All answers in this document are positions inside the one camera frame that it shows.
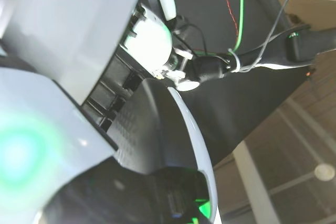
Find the red wire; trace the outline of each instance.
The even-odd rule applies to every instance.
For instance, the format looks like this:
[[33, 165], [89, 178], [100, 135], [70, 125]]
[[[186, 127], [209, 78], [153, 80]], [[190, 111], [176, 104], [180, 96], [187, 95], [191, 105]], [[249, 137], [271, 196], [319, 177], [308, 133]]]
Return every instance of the red wire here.
[[228, 7], [228, 9], [229, 9], [231, 18], [232, 18], [233, 22], [235, 23], [235, 28], [236, 28], [236, 40], [237, 40], [237, 39], [238, 39], [238, 26], [237, 26], [237, 22], [236, 22], [235, 16], [234, 16], [233, 13], [232, 13], [232, 9], [231, 9], [231, 5], [230, 5], [230, 1], [229, 1], [229, 0], [226, 0], [226, 3], [227, 3], [227, 7]]

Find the black cable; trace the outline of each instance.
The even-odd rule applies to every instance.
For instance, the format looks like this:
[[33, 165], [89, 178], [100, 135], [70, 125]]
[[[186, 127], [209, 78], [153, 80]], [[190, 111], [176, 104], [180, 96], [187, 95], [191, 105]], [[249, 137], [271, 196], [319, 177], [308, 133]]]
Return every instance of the black cable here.
[[188, 45], [187, 42], [185, 42], [184, 39], [182, 39], [179, 35], [175, 33], [173, 33], [173, 35], [179, 42], [181, 42], [187, 49], [189, 49], [196, 58], [198, 57], [197, 53], [195, 53], [195, 51], [191, 48], [191, 46]]
[[190, 23], [189, 20], [186, 17], [182, 16], [182, 15], [177, 15], [176, 18], [181, 19], [183, 22], [185, 22], [185, 24], [182, 25], [182, 26], [180, 26], [180, 27], [178, 27], [178, 28], [176, 28], [176, 29], [174, 29], [172, 31], [172, 33], [180, 35], [183, 32], [185, 32], [188, 27], [195, 28], [199, 32], [199, 34], [201, 35], [204, 53], [205, 53], [206, 56], [208, 56], [206, 41], [205, 41], [205, 37], [204, 37], [204, 34], [203, 34], [202, 30], [198, 26]]
[[278, 13], [278, 16], [277, 16], [277, 18], [276, 18], [276, 20], [275, 20], [275, 22], [274, 22], [274, 24], [273, 24], [273, 26], [272, 26], [272, 29], [271, 29], [271, 31], [269, 32], [268, 36], [266, 37], [266, 40], [265, 40], [265, 42], [264, 42], [264, 45], [263, 45], [263, 47], [261, 48], [261, 51], [260, 51], [260, 53], [259, 53], [257, 59], [250, 65], [250, 67], [249, 67], [247, 70], [244, 70], [244, 71], [241, 71], [241, 72], [249, 72], [249, 71], [251, 71], [251, 69], [252, 69], [253, 67], [255, 67], [255, 65], [258, 64], [258, 63], [260, 62], [260, 60], [262, 59], [262, 56], [263, 56], [263, 54], [264, 54], [264, 52], [265, 52], [265, 49], [266, 49], [266, 47], [267, 47], [267, 44], [269, 43], [269, 40], [271, 39], [271, 36], [272, 36], [272, 34], [273, 34], [273, 32], [274, 32], [274, 30], [275, 30], [275, 28], [276, 28], [276, 26], [277, 26], [277, 24], [278, 24], [278, 22], [279, 22], [279, 19], [280, 19], [280, 17], [281, 17], [281, 14], [282, 14], [282, 12], [284, 11], [284, 9], [285, 9], [285, 7], [286, 7], [288, 1], [289, 1], [289, 0], [285, 0], [285, 2], [283, 3], [283, 5], [282, 5], [282, 7], [281, 7], [281, 9], [280, 9], [280, 11], [279, 11], [279, 13]]

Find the green wire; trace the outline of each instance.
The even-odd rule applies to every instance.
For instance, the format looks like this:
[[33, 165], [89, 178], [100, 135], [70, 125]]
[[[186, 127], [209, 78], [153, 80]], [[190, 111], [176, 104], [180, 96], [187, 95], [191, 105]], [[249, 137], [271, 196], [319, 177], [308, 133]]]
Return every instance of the green wire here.
[[235, 52], [238, 49], [242, 41], [243, 25], [244, 25], [244, 0], [240, 0], [239, 32], [238, 32], [238, 38], [237, 38], [235, 48], [233, 49], [233, 52]]

